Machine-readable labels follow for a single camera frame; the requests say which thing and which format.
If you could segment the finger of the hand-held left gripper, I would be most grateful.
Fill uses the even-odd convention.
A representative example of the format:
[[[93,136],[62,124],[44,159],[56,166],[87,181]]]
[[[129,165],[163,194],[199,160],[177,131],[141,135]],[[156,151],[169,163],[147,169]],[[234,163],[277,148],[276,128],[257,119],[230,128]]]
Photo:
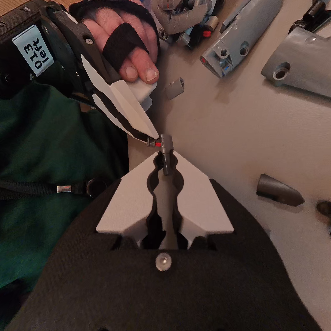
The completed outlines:
[[[150,136],[134,129],[128,119],[116,109],[114,104],[104,93],[94,93],[92,98],[97,108],[101,110],[121,130],[143,143],[148,142]]]
[[[134,129],[147,134],[151,139],[159,139],[159,134],[154,125],[127,83],[119,80],[109,85],[83,55],[81,55],[81,60],[92,83],[92,95],[94,93],[104,93],[116,109],[128,119]]]

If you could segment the large grey lego panel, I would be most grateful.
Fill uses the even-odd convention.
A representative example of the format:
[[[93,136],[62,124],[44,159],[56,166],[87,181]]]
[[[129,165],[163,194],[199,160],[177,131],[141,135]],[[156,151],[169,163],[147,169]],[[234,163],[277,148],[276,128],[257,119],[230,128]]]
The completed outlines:
[[[270,56],[261,74],[275,86],[288,85],[330,98],[330,24],[317,33],[296,27]]]

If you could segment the black lego propeller piece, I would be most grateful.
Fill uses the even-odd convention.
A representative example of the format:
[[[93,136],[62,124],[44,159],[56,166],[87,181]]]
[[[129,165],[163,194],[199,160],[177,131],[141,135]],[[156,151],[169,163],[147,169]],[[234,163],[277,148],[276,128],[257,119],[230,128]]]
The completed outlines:
[[[288,31],[290,34],[295,28],[299,27],[306,31],[317,32],[331,20],[331,10],[327,10],[330,0],[312,1],[311,7],[303,15],[302,19],[297,20]]]

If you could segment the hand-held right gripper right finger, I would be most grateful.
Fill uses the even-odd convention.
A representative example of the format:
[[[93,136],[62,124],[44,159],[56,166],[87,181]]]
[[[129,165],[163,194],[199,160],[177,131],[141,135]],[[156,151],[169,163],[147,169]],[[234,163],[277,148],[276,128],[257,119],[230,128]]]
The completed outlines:
[[[179,249],[189,249],[197,237],[232,234],[231,224],[212,182],[178,152],[172,152],[175,198],[172,223]]]

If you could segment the person's left hand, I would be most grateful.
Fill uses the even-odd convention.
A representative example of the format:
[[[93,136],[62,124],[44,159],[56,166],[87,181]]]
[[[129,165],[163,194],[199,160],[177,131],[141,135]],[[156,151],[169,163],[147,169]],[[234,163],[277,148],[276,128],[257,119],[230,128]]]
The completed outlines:
[[[159,39],[156,23],[143,2],[86,1],[83,5],[81,21],[121,79],[155,84]]]

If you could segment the person's left forearm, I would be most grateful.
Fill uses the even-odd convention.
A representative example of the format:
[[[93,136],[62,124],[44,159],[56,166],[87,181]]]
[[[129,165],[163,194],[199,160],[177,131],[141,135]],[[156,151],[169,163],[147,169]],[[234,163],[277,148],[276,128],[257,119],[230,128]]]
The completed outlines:
[[[109,8],[113,10],[122,10],[126,13],[132,14],[139,19],[149,22],[153,17],[149,11],[140,4],[127,0],[91,0],[81,1],[71,4],[69,6],[69,14],[72,15],[77,21],[81,21],[93,11],[101,8]]]

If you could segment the dark grey curved lego piece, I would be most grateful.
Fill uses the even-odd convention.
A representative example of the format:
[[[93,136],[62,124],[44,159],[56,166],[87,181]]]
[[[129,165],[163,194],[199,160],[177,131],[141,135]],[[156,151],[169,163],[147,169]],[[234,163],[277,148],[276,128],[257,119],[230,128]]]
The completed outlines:
[[[260,175],[256,195],[292,207],[305,202],[299,191],[266,174]]]

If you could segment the black lego pin connector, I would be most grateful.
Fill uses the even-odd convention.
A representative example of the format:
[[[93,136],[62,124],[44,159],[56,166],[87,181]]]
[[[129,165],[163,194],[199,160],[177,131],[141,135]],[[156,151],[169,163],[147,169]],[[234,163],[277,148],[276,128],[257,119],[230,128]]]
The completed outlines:
[[[328,225],[331,226],[331,201],[323,200],[318,201],[316,204],[317,211],[328,218]]]

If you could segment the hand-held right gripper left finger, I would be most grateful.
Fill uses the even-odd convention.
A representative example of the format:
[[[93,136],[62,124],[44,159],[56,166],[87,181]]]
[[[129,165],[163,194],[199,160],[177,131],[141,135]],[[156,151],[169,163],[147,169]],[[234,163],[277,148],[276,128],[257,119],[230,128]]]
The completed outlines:
[[[130,237],[144,249],[158,249],[165,238],[154,193],[163,167],[161,152],[123,176],[96,231]]]

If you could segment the grey lego panel assembly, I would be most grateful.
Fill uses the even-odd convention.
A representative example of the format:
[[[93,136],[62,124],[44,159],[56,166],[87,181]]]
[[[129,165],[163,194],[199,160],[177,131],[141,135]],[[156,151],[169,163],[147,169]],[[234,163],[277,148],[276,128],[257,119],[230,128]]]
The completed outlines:
[[[279,13],[282,0],[245,0],[225,19],[217,40],[200,57],[216,77],[227,76],[251,51]]]

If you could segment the small light grey lego block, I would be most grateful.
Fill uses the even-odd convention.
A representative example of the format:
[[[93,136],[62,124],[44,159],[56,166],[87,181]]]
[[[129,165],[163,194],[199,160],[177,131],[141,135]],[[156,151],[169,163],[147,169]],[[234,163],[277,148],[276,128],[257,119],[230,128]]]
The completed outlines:
[[[183,92],[184,92],[184,80],[181,77],[175,81],[172,81],[165,88],[165,95],[168,100],[174,99],[175,97],[179,96]]]

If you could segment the multicoloured lego model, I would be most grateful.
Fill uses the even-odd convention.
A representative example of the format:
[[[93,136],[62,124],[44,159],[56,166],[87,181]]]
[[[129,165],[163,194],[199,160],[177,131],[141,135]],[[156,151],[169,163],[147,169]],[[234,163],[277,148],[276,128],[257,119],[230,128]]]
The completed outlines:
[[[223,0],[154,0],[152,11],[161,25],[159,38],[192,49],[215,31]]]

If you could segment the dark grey lego axle connector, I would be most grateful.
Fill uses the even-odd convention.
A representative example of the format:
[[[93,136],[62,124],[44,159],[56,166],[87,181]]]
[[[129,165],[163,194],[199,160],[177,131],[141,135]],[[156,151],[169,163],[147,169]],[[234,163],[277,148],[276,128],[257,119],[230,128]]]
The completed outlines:
[[[173,155],[174,147],[171,135],[161,134],[161,152],[163,155],[164,176],[170,176],[173,174],[176,167],[176,158]]]

